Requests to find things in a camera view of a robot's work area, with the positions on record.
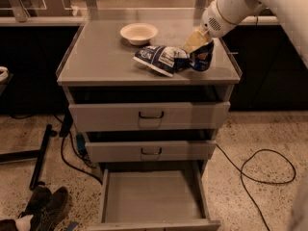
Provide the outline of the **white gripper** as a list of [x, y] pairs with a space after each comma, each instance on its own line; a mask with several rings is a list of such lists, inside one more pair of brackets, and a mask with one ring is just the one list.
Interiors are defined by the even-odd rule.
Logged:
[[239, 24], [239, 9], [239, 3], [233, 0], [213, 1], [201, 17], [203, 30], [195, 29], [186, 40], [183, 49], [192, 53], [208, 45], [212, 38], [221, 38], [226, 35]]

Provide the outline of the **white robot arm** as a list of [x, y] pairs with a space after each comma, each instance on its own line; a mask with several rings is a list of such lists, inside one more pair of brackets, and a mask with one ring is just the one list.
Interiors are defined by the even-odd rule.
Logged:
[[232, 31], [248, 16], [270, 9], [293, 44], [297, 54], [308, 66], [308, 0], [214, 0], [200, 17], [184, 44], [192, 53]]

